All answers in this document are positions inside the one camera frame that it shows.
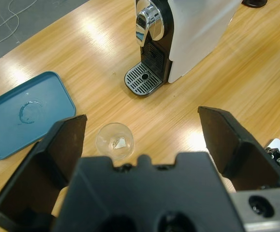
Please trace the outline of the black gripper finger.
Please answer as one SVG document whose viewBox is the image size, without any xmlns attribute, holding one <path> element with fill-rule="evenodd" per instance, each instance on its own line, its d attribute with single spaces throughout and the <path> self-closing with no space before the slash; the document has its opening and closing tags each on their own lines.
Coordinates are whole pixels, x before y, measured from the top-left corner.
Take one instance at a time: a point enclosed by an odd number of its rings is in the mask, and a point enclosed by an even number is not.
<svg viewBox="0 0 280 232">
<path fill-rule="evenodd" d="M 52 227 L 58 195 L 82 155 L 86 122 L 86 115 L 60 120 L 33 146 L 0 191 L 0 227 Z"/>
<path fill-rule="evenodd" d="M 207 149 L 237 191 L 280 188 L 280 166 L 228 111 L 200 106 Z"/>
</svg>

